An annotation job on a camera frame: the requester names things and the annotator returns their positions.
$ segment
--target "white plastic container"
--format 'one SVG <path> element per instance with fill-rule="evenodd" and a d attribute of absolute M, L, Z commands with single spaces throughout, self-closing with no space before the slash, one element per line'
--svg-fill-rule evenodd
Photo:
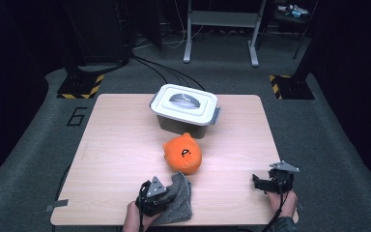
<path fill-rule="evenodd" d="M 178 134 L 189 132 L 202 138 L 207 126 L 214 125 L 220 108 L 216 95 L 180 85 L 163 85 L 150 103 L 163 130 Z"/>

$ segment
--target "orange ball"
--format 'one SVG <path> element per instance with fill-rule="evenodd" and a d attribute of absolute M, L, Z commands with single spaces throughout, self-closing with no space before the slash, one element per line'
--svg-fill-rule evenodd
<path fill-rule="evenodd" d="M 185 132 L 162 145 L 164 157 L 173 171 L 181 171 L 185 175 L 197 171 L 201 165 L 200 146 L 191 135 Z"/>

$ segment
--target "human hand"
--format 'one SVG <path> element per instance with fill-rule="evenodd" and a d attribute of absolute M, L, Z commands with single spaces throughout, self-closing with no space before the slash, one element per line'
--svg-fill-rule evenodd
<path fill-rule="evenodd" d="M 274 192 L 268 192 L 268 191 L 267 191 L 267 196 L 271 203 L 271 209 L 275 213 L 279 209 L 279 205 L 281 204 L 281 196 Z M 298 202 L 297 194 L 293 190 L 290 190 L 288 192 L 283 193 L 282 197 L 284 200 L 286 197 L 286 200 L 285 200 L 284 205 L 282 206 L 282 212 L 279 216 L 281 218 L 282 217 L 292 218 L 297 208 L 297 202 Z"/>
<path fill-rule="evenodd" d="M 143 226 L 144 231 L 149 228 L 149 226 L 158 218 L 160 214 L 156 214 L 152 217 L 148 217 L 143 215 Z M 140 227 L 140 212 L 135 205 L 134 201 L 128 203 L 128 210 L 126 212 L 125 224 L 123 226 L 123 231 L 125 232 L 138 232 L 138 228 Z"/>

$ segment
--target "container lid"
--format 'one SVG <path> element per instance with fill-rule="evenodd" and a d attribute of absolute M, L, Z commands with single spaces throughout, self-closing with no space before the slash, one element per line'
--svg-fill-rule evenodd
<path fill-rule="evenodd" d="M 163 85 L 150 104 L 160 116 L 198 126 L 208 125 L 214 117 L 216 95 L 180 85 Z"/>

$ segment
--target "gray carpet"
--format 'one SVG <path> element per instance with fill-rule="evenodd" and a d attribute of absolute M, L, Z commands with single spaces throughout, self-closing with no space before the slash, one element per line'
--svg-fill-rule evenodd
<path fill-rule="evenodd" d="M 306 82 L 314 101 L 277 100 L 270 74 L 294 73 L 306 44 L 293 60 L 297 41 L 267 35 L 258 51 L 260 67 L 249 62 L 247 37 L 206 37 L 193 44 L 191 62 L 183 63 L 185 44 L 135 49 L 135 55 L 186 73 L 214 94 L 258 95 L 269 119 L 279 155 L 300 168 L 294 188 L 304 209 L 300 231 L 371 231 L 371 172 L 342 131 L 314 76 Z M 100 70 L 93 66 L 84 69 Z M 160 70 L 170 83 L 179 80 Z M 40 111 L 0 168 L 0 231 L 51 231 L 45 206 L 55 199 L 96 102 L 103 93 L 155 93 L 164 84 L 156 72 L 130 60 L 105 75 L 94 99 L 63 100 L 56 92 L 64 70 L 47 75 L 49 91 Z M 191 87 L 198 88 L 192 81 Z M 77 107 L 80 127 L 67 123 Z M 248 227 L 260 231 L 263 226 Z M 56 231 L 116 231 L 112 226 L 57 226 Z M 154 228 L 154 231 L 236 231 L 237 227 Z"/>

